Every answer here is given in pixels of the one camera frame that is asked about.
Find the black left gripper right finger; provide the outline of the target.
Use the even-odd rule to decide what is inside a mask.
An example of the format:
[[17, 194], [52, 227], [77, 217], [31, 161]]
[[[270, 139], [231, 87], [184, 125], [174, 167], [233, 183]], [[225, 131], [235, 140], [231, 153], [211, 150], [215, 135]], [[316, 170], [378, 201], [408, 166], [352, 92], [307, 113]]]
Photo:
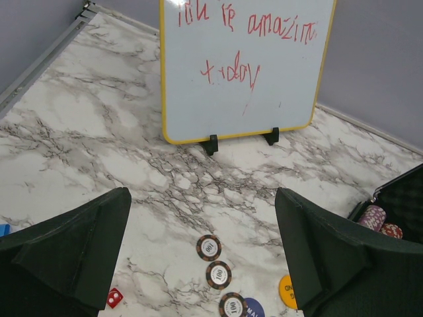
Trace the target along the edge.
[[421, 316], [422, 245], [340, 217], [288, 188], [276, 216], [305, 316]]

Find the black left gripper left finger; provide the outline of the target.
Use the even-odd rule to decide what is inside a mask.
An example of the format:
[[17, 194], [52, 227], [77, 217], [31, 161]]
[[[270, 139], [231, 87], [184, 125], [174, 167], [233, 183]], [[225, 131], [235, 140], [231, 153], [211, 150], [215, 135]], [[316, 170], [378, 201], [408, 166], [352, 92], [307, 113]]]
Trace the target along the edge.
[[98, 316], [105, 309], [132, 197], [115, 188], [1, 237], [2, 316]]

